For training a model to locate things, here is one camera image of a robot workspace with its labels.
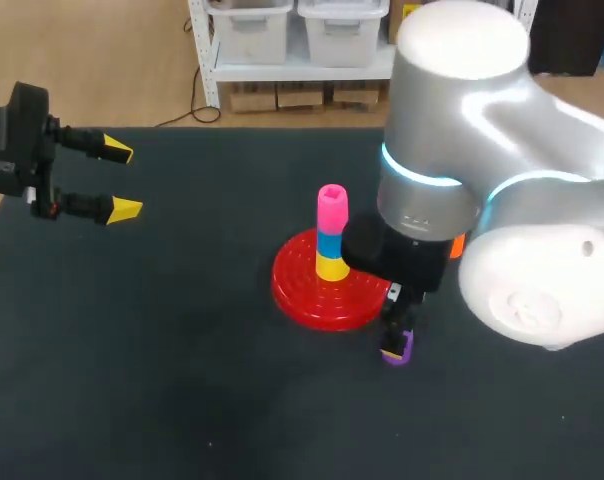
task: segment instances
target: black tabletop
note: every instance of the black tabletop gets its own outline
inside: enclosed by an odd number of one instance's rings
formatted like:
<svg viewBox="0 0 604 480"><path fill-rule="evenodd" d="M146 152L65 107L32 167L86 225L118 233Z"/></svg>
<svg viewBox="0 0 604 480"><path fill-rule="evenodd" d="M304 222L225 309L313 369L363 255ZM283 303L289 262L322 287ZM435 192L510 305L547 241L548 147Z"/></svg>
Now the black tabletop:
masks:
<svg viewBox="0 0 604 480"><path fill-rule="evenodd" d="M0 479L604 479L604 336L503 338L455 265L406 368L375 326L275 307L271 263L319 187L374 208L380 131L113 135L132 165L60 152L56 180L143 200L137 221L0 207Z"/></svg>

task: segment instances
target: purple block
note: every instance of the purple block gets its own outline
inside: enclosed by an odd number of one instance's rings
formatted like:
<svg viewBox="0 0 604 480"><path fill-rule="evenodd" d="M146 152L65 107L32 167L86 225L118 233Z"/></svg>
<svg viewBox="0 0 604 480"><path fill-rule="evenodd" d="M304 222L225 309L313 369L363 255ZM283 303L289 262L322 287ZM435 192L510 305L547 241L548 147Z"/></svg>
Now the purple block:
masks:
<svg viewBox="0 0 604 480"><path fill-rule="evenodd" d="M382 358L389 365L399 367L400 365L406 365L409 363L409 360L411 360L411 350L413 350L413 332L404 332L404 336L407 338L407 340L402 358L394 358L382 352Z"/></svg>

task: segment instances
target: cable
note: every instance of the cable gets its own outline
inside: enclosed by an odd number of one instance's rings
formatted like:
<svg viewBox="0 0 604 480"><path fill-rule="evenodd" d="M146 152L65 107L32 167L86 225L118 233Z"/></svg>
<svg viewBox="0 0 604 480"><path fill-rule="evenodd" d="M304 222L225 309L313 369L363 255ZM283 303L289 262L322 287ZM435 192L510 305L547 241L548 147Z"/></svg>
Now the cable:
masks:
<svg viewBox="0 0 604 480"><path fill-rule="evenodd" d="M186 33L193 30L193 25L191 25L191 19L187 19L187 21L184 22L184 25L182 26L182 30L184 30L184 32L186 32ZM158 123L157 125L155 125L155 128L163 127L164 125L169 125L171 123L178 122L178 121L182 120L183 118L188 117L189 115L191 115L193 117L193 119L198 123L215 123L220 119L220 117L222 116L222 112L217 107L204 106L204 107L200 107L200 108L195 108L195 92L196 92L195 89L197 86L197 80L198 80L199 73L200 73L200 67L198 67L195 70L195 75L193 75L193 88L191 90L191 109L188 112L186 112L184 115L180 115L179 117L172 118L171 120L167 120L166 122ZM198 115L197 115L198 112L201 112L203 110L214 110L216 113L216 116L212 120L204 120L204 119L198 117Z"/></svg>

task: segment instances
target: storage bin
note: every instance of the storage bin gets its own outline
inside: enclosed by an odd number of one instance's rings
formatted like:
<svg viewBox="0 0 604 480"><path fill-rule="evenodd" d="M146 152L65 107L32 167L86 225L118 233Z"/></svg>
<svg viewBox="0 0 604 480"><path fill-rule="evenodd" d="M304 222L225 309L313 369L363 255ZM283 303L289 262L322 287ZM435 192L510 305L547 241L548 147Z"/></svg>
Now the storage bin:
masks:
<svg viewBox="0 0 604 480"><path fill-rule="evenodd" d="M293 0L207 2L220 40L219 58L229 64L279 64L286 59L288 13Z"/></svg>
<svg viewBox="0 0 604 480"><path fill-rule="evenodd" d="M366 67L378 48L380 20L389 0L346 2L299 0L311 62L325 67Z"/></svg>

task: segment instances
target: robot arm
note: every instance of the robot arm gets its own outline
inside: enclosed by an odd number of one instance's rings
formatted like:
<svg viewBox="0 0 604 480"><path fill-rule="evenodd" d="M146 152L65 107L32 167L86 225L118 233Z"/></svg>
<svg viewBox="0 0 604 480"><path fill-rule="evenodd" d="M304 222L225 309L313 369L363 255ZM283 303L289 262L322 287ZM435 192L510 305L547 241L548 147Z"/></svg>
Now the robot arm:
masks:
<svg viewBox="0 0 604 480"><path fill-rule="evenodd" d="M407 17L379 216L347 226L343 256L424 294L473 231L459 273L469 308L557 349L604 332L604 120L542 90L528 53L524 28L489 4L442 0Z"/></svg>
<svg viewBox="0 0 604 480"><path fill-rule="evenodd" d="M97 130L60 126L49 115L46 90L16 83L11 99L0 107L0 193L26 193L31 213L55 220L60 213L110 224L138 215L142 204L112 196L64 193L51 184L56 145L85 152L88 157L127 164L133 150Z"/></svg>

